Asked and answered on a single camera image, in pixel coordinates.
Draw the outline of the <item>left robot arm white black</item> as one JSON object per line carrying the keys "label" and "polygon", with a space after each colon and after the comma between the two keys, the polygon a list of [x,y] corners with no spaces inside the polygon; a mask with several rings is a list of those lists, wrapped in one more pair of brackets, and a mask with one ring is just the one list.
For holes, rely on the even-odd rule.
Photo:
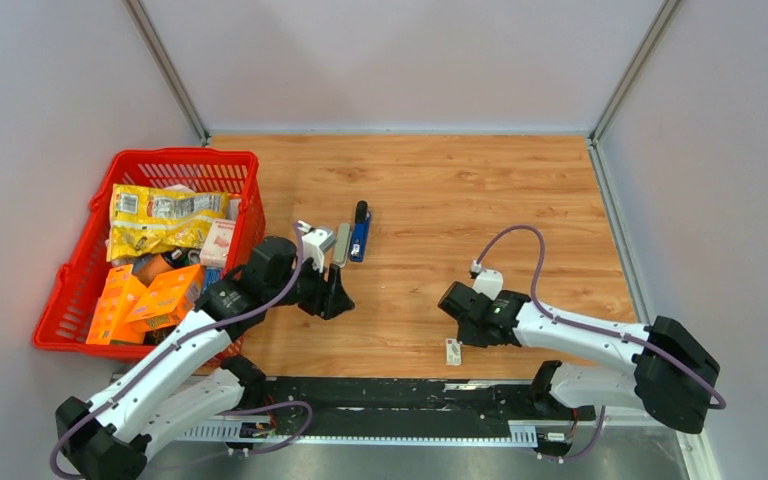
{"label": "left robot arm white black", "polygon": [[296,236],[265,238],[246,263],[210,284],[181,323],[124,376],[88,401],[65,400],[55,412],[52,471],[69,478],[57,463],[64,457],[75,479],[136,479],[154,455],[208,417],[233,408],[245,415],[266,412],[266,376],[241,355],[222,360],[186,390],[179,387],[273,307],[295,305],[323,320],[353,310],[339,265],[325,261],[335,234],[314,228]]}

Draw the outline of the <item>grey white stapler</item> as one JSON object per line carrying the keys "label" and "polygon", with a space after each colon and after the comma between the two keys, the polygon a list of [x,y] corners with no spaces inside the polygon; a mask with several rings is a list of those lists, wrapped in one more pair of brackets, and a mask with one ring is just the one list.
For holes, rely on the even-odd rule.
{"label": "grey white stapler", "polygon": [[337,239],[332,255],[332,262],[343,268],[349,260],[352,226],[349,223],[341,223],[337,230]]}

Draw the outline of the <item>blue black stapler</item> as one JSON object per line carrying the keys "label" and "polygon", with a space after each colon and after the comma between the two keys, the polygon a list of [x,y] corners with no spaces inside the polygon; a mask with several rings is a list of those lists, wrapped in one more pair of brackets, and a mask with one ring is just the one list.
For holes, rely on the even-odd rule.
{"label": "blue black stapler", "polygon": [[350,240],[349,260],[351,262],[362,262],[365,258],[371,218],[368,203],[365,200],[359,201],[355,209],[354,226]]}

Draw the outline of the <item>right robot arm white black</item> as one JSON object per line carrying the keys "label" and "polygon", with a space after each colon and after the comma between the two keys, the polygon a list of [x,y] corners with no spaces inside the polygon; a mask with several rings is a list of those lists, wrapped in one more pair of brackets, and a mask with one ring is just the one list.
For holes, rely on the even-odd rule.
{"label": "right robot arm white black", "polygon": [[659,316],[651,325],[602,320],[510,290],[490,297],[458,281],[438,307],[456,321],[464,345],[547,349],[590,361],[588,367],[562,361],[540,367],[530,402],[543,418],[567,408],[615,406],[699,434],[708,412],[725,406],[715,389],[719,363],[675,319]]}

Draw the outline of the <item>staple box with red mark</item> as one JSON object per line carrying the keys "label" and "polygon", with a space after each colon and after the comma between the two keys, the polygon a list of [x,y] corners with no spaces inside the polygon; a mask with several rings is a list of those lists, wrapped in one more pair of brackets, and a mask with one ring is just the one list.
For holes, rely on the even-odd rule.
{"label": "staple box with red mark", "polygon": [[462,364],[461,343],[455,338],[447,338],[444,345],[446,365],[460,366]]}

